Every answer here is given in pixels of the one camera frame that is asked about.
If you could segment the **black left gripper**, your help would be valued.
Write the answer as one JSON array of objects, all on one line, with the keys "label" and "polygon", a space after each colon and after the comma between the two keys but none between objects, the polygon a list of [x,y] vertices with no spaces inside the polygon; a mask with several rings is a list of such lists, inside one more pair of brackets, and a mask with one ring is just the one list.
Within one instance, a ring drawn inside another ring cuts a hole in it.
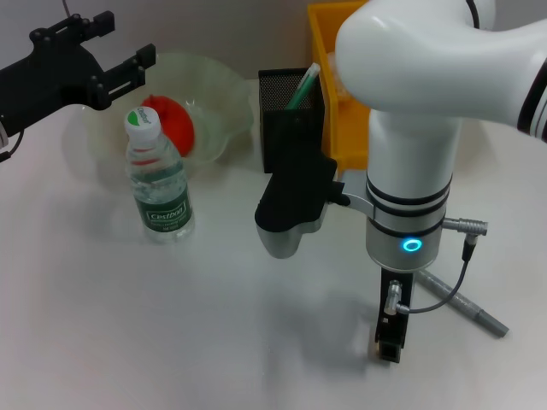
[{"label": "black left gripper", "polygon": [[114,30],[114,13],[105,11],[92,20],[71,15],[32,31],[31,54],[1,70],[1,130],[21,132],[72,104],[103,110],[145,85],[146,70],[156,64],[155,45],[106,72],[82,46]]}]

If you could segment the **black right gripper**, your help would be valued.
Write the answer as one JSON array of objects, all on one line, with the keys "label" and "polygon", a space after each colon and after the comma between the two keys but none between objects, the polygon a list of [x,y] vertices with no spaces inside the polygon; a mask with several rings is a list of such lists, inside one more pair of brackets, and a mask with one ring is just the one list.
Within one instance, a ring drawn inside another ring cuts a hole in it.
[{"label": "black right gripper", "polygon": [[379,316],[375,345],[379,359],[398,364],[404,347],[409,316],[397,311],[409,308],[414,288],[413,273],[399,273],[382,268]]}]

